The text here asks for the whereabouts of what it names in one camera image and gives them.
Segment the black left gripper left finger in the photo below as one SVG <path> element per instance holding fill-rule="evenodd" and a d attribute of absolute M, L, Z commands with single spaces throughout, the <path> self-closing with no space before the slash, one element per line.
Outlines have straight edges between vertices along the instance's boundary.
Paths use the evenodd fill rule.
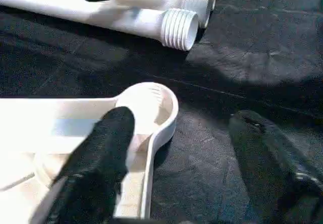
<path fill-rule="evenodd" d="M 127 174 L 134 126 L 128 107 L 108 111 L 71 153 L 29 222 L 109 222 Z"/>

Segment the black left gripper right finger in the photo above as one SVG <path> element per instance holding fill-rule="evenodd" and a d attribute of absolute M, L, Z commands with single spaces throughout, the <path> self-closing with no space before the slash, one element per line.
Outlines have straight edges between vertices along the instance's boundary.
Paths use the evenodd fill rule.
<path fill-rule="evenodd" d="M 229 134 L 263 223 L 322 223 L 322 172 L 275 123 L 240 110 L 230 117 Z"/>

